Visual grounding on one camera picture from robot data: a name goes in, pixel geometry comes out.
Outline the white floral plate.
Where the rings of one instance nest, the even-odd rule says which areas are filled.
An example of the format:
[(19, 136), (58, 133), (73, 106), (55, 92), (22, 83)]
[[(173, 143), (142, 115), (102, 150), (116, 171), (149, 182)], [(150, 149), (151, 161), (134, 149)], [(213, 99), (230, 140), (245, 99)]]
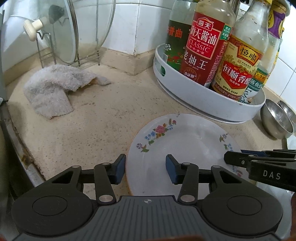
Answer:
[(217, 124), (193, 114), (167, 114), (150, 121), (138, 131), (126, 158), (126, 178), (132, 195), (178, 196), (166, 170), (166, 156), (179, 162), (196, 164), (201, 169), (219, 165), (247, 179), (245, 169), (224, 162), (227, 151), (240, 147), (227, 131)]

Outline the grey dish cloth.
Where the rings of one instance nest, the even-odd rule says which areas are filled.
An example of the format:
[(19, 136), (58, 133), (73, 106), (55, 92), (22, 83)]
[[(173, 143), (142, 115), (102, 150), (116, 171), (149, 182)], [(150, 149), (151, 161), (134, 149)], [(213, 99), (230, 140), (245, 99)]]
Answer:
[(33, 74), (23, 86), (23, 93), (37, 114), (51, 119), (73, 111), (68, 92), (92, 84), (105, 86), (111, 82), (93, 72), (57, 64)]

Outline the glass pot lid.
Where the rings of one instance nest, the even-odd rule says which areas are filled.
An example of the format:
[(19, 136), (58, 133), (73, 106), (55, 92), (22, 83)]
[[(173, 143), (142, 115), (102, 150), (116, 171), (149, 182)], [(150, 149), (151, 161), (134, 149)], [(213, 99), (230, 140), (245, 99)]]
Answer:
[(37, 32), (58, 34), (77, 33), (73, 1), (37, 1), (38, 18), (25, 20), (23, 29), (30, 41), (34, 42)]

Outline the white rotating condiment rack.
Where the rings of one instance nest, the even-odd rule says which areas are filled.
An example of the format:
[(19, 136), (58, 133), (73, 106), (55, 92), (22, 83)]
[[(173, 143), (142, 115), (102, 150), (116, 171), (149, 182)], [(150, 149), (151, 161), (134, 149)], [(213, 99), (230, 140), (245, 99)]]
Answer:
[(224, 97), (177, 72), (163, 60), (164, 44), (156, 47), (153, 71), (165, 92), (188, 109), (222, 123), (238, 124), (253, 119), (266, 101), (263, 90), (251, 104)]

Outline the yellow label vinegar bottle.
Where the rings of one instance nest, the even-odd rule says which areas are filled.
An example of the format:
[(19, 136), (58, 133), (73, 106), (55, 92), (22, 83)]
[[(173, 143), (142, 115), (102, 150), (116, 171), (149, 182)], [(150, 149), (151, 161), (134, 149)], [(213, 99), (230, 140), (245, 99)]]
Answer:
[(210, 89), (238, 101), (254, 77), (268, 45), (272, 1), (253, 1), (236, 21)]

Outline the steel bowl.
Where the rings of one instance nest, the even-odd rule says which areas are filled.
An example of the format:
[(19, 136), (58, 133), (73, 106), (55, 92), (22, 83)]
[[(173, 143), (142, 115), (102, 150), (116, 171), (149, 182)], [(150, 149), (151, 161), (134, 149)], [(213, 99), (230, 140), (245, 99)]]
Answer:
[(284, 110), (284, 112), (287, 114), (288, 118), (290, 119), (293, 130), (295, 132), (295, 125), (296, 125), (296, 115), (295, 112), (283, 101), (278, 101), (279, 106)]
[(260, 110), (263, 128), (272, 137), (282, 140), (294, 133), (291, 120), (284, 110), (275, 102), (266, 99)]

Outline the red label soy sauce bottle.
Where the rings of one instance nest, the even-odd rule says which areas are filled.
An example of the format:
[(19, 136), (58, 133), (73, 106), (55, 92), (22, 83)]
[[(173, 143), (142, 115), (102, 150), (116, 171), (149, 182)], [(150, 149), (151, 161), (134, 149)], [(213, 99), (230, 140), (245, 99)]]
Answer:
[(209, 87), (225, 53), (235, 20), (230, 1), (199, 1), (180, 73)]

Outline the green label dark bottle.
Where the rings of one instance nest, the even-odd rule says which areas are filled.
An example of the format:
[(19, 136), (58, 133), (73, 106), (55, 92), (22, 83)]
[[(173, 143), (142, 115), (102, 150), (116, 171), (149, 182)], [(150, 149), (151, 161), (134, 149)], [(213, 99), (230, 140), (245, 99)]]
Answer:
[(181, 68), (197, 1), (175, 1), (170, 13), (163, 60), (175, 70)]

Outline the purple label sauce bottle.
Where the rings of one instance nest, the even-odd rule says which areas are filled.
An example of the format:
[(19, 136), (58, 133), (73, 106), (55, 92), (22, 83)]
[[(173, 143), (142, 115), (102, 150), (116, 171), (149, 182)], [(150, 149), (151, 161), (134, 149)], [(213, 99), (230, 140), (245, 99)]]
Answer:
[(272, 2), (268, 16), (268, 31), (275, 38), (281, 39), (283, 23), (290, 15), (291, 5), (286, 0), (275, 0)]

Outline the clear fish sauce bottle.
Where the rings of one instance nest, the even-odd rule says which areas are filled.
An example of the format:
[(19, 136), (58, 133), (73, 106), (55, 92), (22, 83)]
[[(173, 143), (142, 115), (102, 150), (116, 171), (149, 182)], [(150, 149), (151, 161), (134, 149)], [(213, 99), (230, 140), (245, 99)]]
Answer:
[(281, 38), (268, 31), (268, 40), (269, 42), (266, 52), (257, 67), (255, 75), (248, 84), (243, 95), (240, 97), (239, 102), (250, 104), (252, 99), (258, 94), (259, 90), (267, 83), (267, 80), (275, 67), (278, 59), (278, 48), (281, 44)]

